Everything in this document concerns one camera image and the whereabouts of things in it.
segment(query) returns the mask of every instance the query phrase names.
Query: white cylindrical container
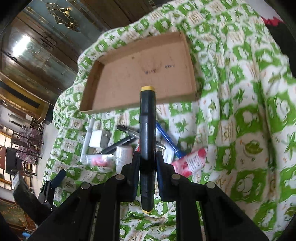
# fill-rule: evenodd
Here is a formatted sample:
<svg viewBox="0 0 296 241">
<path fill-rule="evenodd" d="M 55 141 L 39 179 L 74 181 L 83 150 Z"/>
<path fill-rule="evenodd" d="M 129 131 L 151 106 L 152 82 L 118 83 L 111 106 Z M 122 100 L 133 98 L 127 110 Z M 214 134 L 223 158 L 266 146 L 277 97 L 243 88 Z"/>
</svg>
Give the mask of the white cylindrical container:
<svg viewBox="0 0 296 241">
<path fill-rule="evenodd" d="M 133 159 L 133 148 L 131 146 L 116 147 L 116 173 L 121 173 L 121 169 L 125 164 L 131 163 Z"/>
</svg>

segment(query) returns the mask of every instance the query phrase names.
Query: screw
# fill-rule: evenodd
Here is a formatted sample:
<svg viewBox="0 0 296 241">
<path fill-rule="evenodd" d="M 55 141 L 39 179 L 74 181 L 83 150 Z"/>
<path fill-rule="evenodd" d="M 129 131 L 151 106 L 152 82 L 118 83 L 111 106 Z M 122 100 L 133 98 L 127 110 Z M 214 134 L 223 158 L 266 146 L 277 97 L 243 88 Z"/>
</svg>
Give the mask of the screw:
<svg viewBox="0 0 296 241">
<path fill-rule="evenodd" d="M 180 176 L 180 174 L 175 173 L 175 174 L 172 175 L 172 178 L 173 178 L 174 180 L 179 180 L 179 179 L 181 178 L 181 176 Z"/>
<path fill-rule="evenodd" d="M 89 189 L 90 186 L 91 185 L 89 183 L 82 183 L 80 187 L 81 187 L 81 189 L 86 190 L 86 189 Z"/>
<path fill-rule="evenodd" d="M 216 184 L 213 182 L 207 182 L 206 185 L 208 188 L 211 188 L 211 189 L 213 189 L 216 186 Z"/>
<path fill-rule="evenodd" d="M 117 180 L 123 180 L 123 179 L 124 179 L 124 175 L 122 175 L 122 174 L 118 174 L 118 175 L 115 176 L 115 178 L 116 178 Z"/>
</svg>

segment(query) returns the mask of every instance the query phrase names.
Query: floor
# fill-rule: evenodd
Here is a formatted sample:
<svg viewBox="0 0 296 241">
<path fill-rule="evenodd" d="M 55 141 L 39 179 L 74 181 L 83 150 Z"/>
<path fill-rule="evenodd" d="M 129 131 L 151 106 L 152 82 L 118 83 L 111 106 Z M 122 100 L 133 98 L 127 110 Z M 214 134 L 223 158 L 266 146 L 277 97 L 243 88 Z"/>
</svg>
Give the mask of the floor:
<svg viewBox="0 0 296 241">
<path fill-rule="evenodd" d="M 45 125 L 44 132 L 43 132 L 44 145 L 41 151 L 42 159 L 39 160 L 39 164 L 37 168 L 37 176 L 33 176 L 32 178 L 33 189 L 36 196 L 39 195 L 39 192 L 41 189 L 42 176 L 45 170 L 45 165 L 50 156 L 50 152 L 54 145 L 54 141 L 57 138 L 57 134 L 58 134 L 58 130 L 55 128 L 53 123 L 50 123 L 49 125 Z"/>
<path fill-rule="evenodd" d="M 250 4 L 262 17 L 266 19 L 272 19 L 273 17 L 281 19 L 280 16 L 276 13 L 276 11 L 272 9 L 264 0 L 245 0 L 245 2 Z M 47 125 L 44 128 L 44 145 L 42 150 L 42 159 L 39 160 L 37 177 L 33 177 L 33 188 L 37 196 L 39 195 L 39 191 L 41 188 L 42 176 L 45 170 L 45 165 L 47 159 L 49 158 L 57 134 L 58 130 L 54 127 L 53 123 Z"/>
</svg>

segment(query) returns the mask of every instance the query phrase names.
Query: green and white bedsheet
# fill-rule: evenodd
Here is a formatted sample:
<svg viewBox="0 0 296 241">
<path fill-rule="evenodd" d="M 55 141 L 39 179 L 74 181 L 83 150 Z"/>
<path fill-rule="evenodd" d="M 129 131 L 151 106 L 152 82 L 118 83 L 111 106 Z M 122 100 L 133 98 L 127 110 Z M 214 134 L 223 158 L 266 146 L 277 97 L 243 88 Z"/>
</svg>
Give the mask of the green and white bedsheet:
<svg viewBox="0 0 296 241">
<path fill-rule="evenodd" d="M 90 116 L 78 109 L 93 63 L 111 49 L 167 31 L 187 36 L 198 101 L 157 106 L 160 123 L 183 150 L 208 147 L 205 167 L 190 179 L 215 182 L 275 240 L 296 211 L 296 80 L 260 16 L 241 0 L 169 2 L 104 33 L 81 54 L 76 80 L 54 108 L 59 134 L 44 180 L 67 170 L 55 204 L 81 182 L 103 183 L 115 173 L 79 162 Z M 92 116 L 97 129 L 111 131 L 109 144 L 125 136 L 116 124 L 139 124 L 139 108 Z M 162 203 L 157 189 L 151 214 L 142 212 L 138 196 L 122 203 L 120 216 L 121 240 L 176 239 L 175 203 Z"/>
</svg>

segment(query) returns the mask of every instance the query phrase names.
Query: open cardboard box lid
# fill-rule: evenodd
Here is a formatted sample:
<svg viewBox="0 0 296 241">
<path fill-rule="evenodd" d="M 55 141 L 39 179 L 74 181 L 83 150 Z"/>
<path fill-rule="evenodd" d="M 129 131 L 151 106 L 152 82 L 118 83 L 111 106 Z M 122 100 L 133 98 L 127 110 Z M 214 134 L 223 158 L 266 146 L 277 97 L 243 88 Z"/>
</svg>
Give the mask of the open cardboard box lid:
<svg viewBox="0 0 296 241">
<path fill-rule="evenodd" d="M 148 85 L 155 88 L 156 104 L 195 100 L 184 33 L 148 37 L 100 57 L 89 74 L 80 111 L 92 114 L 140 106 L 141 87 Z"/>
</svg>

